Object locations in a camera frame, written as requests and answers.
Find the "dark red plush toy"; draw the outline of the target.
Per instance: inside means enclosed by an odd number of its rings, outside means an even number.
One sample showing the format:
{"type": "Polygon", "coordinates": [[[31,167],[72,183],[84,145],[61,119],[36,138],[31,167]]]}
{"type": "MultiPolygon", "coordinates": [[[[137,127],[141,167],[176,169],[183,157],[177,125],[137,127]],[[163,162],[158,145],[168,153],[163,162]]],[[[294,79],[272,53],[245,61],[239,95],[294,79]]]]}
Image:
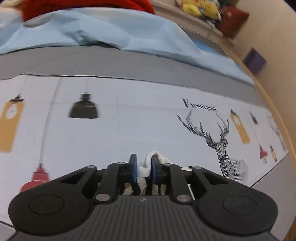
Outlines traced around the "dark red plush toy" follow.
{"type": "Polygon", "coordinates": [[[217,29],[224,37],[233,39],[241,27],[248,20],[249,12],[243,11],[234,5],[225,6],[220,10],[221,21],[217,29]]]}

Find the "red pillow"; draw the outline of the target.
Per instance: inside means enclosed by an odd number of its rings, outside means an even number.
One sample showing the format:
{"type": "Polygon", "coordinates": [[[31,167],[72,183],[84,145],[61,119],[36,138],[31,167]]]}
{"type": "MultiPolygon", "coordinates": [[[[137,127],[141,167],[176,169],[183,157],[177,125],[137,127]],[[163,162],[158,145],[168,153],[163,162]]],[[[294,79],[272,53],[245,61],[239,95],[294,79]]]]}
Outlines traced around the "red pillow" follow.
{"type": "Polygon", "coordinates": [[[31,0],[23,1],[22,17],[26,22],[53,11],[76,8],[118,8],[155,14],[151,3],[141,0],[31,0]]]}

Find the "black white striped garment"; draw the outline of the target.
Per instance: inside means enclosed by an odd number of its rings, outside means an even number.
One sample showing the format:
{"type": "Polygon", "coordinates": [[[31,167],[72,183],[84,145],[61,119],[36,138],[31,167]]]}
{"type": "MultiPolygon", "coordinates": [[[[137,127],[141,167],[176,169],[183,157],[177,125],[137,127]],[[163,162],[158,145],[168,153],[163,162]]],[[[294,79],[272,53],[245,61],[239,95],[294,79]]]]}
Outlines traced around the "black white striped garment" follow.
{"type": "Polygon", "coordinates": [[[157,151],[149,152],[142,164],[137,165],[136,182],[124,185],[123,195],[164,195],[167,186],[165,184],[149,184],[152,170],[152,158],[156,157],[160,164],[173,164],[168,158],[157,151]]]}

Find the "yellow plush toy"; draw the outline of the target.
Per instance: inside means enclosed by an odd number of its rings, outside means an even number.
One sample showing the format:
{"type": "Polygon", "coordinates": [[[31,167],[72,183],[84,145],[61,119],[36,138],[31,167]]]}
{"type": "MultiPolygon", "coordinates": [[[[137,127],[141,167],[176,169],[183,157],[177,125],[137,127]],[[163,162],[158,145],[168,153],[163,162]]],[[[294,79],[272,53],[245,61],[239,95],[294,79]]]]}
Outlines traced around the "yellow plush toy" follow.
{"type": "Polygon", "coordinates": [[[197,18],[210,18],[220,20],[220,4],[218,1],[208,0],[181,0],[176,1],[183,12],[197,18]]]}

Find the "grey printed bed sheet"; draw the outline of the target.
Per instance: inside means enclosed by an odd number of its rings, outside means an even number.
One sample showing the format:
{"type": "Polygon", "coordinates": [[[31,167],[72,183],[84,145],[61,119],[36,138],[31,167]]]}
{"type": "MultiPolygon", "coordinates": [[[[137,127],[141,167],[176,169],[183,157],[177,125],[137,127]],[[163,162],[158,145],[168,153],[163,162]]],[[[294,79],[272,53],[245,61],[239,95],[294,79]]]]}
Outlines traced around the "grey printed bed sheet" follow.
{"type": "Polygon", "coordinates": [[[1,54],[1,108],[15,97],[23,110],[1,151],[1,240],[16,233],[8,206],[38,166],[45,181],[158,151],[221,174],[226,157],[247,172],[245,185],[275,201],[287,193],[275,177],[266,184],[288,149],[255,82],[99,43],[1,54]]]}

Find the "light blue blanket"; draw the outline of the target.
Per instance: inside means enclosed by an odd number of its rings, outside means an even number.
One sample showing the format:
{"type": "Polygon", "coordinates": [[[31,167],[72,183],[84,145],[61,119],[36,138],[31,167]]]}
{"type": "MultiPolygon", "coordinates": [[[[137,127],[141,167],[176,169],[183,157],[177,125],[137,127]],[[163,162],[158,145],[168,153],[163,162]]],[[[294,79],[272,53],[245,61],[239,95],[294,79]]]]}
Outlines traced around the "light blue blanket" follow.
{"type": "Polygon", "coordinates": [[[1,54],[39,47],[104,43],[123,51],[174,59],[253,84],[229,57],[198,47],[173,21],[143,11],[115,8],[66,9],[28,21],[1,12],[1,54]]]}

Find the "purple bin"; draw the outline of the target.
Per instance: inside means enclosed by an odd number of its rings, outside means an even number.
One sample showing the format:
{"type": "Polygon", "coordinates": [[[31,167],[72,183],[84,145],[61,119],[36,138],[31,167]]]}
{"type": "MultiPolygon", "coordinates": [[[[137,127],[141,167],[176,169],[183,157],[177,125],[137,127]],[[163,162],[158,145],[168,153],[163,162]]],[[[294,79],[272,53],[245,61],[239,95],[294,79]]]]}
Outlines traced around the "purple bin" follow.
{"type": "Polygon", "coordinates": [[[266,64],[266,60],[254,48],[251,48],[243,59],[244,65],[253,75],[257,75],[266,64]]]}

